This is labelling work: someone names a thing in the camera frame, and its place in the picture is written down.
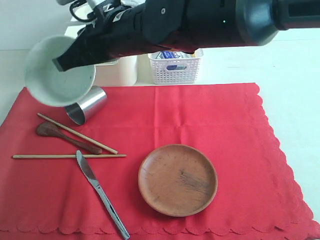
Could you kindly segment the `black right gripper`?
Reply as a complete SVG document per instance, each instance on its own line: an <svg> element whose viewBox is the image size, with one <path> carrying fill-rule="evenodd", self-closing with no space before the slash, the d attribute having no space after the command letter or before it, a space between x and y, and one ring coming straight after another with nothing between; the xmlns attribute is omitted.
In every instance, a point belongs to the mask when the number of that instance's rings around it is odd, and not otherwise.
<svg viewBox="0 0 320 240"><path fill-rule="evenodd" d="M52 60L60 72L132 55L190 52L187 0L89 0L92 12L74 42Z"/></svg>

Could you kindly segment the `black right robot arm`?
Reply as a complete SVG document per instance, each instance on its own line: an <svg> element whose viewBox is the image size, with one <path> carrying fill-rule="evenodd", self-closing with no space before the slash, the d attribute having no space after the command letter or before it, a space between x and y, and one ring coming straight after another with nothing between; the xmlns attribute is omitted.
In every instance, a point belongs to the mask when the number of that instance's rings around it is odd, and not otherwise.
<svg viewBox="0 0 320 240"><path fill-rule="evenodd" d="M53 60L61 72L175 50L263 46L279 31L320 26L317 0L90 0L92 23Z"/></svg>

